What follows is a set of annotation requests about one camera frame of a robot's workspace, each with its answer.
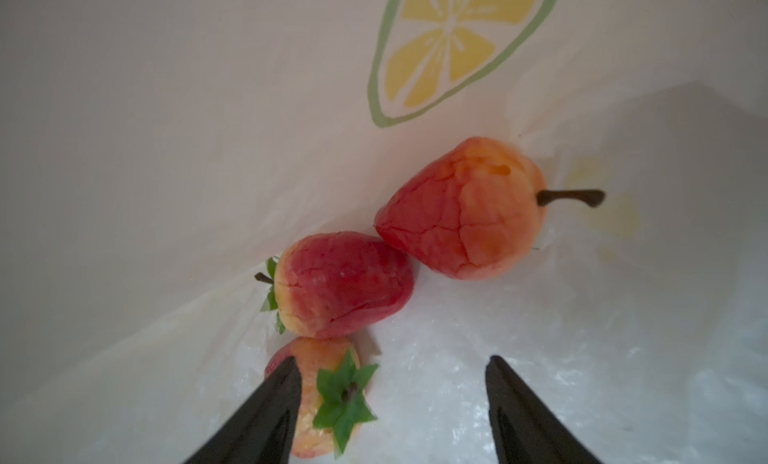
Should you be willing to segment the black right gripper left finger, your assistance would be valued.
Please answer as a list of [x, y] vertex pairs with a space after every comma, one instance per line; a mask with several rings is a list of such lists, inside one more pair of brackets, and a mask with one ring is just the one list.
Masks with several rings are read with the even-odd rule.
[[301, 374], [288, 357], [187, 461], [288, 463], [301, 396]]

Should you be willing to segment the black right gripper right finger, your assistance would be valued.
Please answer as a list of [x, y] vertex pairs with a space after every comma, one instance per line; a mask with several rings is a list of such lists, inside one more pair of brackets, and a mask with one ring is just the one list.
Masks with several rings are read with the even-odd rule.
[[600, 464], [500, 356], [485, 370], [489, 420], [503, 464]]

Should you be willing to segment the pale fake strawberry green leaves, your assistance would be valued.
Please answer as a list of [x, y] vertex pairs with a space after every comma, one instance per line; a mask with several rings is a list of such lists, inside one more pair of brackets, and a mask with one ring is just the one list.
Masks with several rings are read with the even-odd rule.
[[302, 378], [291, 454], [302, 459], [343, 455], [354, 433], [377, 419], [365, 391], [378, 366], [361, 364], [346, 337], [301, 337], [273, 355], [265, 375], [270, 376], [289, 357], [296, 360]]

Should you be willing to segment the red fake strawberry green leaves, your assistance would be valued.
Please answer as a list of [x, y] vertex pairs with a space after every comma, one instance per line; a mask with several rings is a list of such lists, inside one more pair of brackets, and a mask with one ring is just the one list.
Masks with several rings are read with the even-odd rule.
[[348, 336], [391, 316], [415, 284], [406, 254], [357, 232], [308, 236], [255, 279], [270, 286], [262, 309], [277, 312], [279, 331], [314, 339]]

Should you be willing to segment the red fake pear with stem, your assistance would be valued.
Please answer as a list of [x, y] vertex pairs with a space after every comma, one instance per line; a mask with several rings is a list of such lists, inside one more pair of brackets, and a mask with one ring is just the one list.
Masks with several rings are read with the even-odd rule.
[[540, 168], [515, 148], [474, 137], [433, 161], [376, 214], [392, 247], [458, 280], [500, 276], [532, 250], [547, 207], [558, 200], [591, 208], [599, 189], [553, 190]]

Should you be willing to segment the white plastic bag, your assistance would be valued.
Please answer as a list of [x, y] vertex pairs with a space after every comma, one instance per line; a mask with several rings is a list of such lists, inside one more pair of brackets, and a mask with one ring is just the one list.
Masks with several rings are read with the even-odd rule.
[[368, 232], [472, 136], [558, 202], [360, 333], [347, 463], [493, 463], [504, 357], [606, 463], [767, 459], [767, 0], [557, 0], [495, 70], [370, 112], [403, 0], [1, 0], [1, 459], [180, 463], [285, 342], [265, 260]]

